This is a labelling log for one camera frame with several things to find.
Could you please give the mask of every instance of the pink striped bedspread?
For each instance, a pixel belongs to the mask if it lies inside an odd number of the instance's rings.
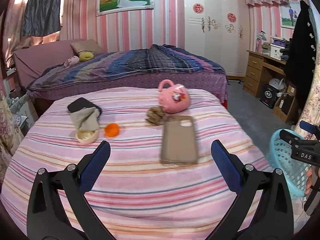
[[[85,194],[106,228],[118,240],[205,239],[235,198],[211,157],[212,141],[219,139],[258,170],[269,165],[215,96],[188,91],[192,104],[179,114],[196,121],[200,158],[198,164],[183,167],[159,163],[162,127],[145,122],[147,110],[158,105],[156,89],[112,88],[82,95],[103,109],[99,138],[90,145],[75,139],[67,110],[80,95],[55,101],[28,132],[7,170],[1,199],[12,219],[26,233],[28,200],[39,168],[62,170],[107,140],[111,156],[93,190]],[[103,128],[113,122],[121,132],[106,139]],[[63,192],[60,196],[71,224],[81,229]],[[249,225],[259,198],[256,194],[242,228]]]

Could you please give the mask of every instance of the striped blanket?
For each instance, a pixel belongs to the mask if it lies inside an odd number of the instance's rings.
[[[162,127],[145,122],[147,110],[158,104],[156,89],[112,88],[55,101],[20,144],[4,179],[1,199],[15,223],[26,233],[28,200],[37,170],[62,170],[78,163],[106,139],[105,125],[115,122],[121,131],[107,139],[111,156],[93,190],[85,194],[102,223],[118,240],[205,239],[235,198],[211,157],[212,141],[219,139],[230,153],[258,170],[269,166],[215,96],[204,90],[188,91],[192,104],[179,114],[195,119],[200,158],[198,164],[182,167],[159,163]],[[103,109],[99,138],[90,145],[75,139],[67,110],[80,96]],[[60,196],[71,224],[80,229],[64,193]],[[249,225],[259,197],[242,228]]]
[[[153,73],[222,73],[219,64],[172,45],[153,44],[150,49],[111,52],[95,56],[70,68],[53,66],[27,87],[53,89],[76,83],[111,81],[138,74]]]

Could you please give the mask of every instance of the human hand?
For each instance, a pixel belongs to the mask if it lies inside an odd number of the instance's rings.
[[[312,175],[312,167],[310,167],[310,169],[307,171],[307,184],[306,184],[306,191],[305,191],[305,194],[308,195],[310,193],[310,187],[312,185],[312,179],[311,179],[311,175]]]

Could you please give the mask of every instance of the hanging coat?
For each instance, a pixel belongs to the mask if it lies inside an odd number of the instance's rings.
[[[300,1],[301,12],[293,32],[289,59],[284,67],[287,79],[296,86],[296,99],[300,109],[304,108],[313,79],[316,62],[316,40],[309,17],[309,8]]]

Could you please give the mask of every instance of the screw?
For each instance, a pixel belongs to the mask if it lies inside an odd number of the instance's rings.
[[[282,175],[282,170],[281,169],[276,169],[276,174]]]
[[[69,164],[68,167],[67,167],[67,170],[68,171],[73,171],[75,168],[76,168],[75,164]]]
[[[247,164],[245,166],[245,168],[246,168],[247,171],[253,171],[253,169],[254,169],[253,165],[251,165],[251,164]]]
[[[41,168],[41,169],[38,170],[38,174],[41,175],[41,174],[44,174],[44,173],[45,173],[45,169],[44,168]]]

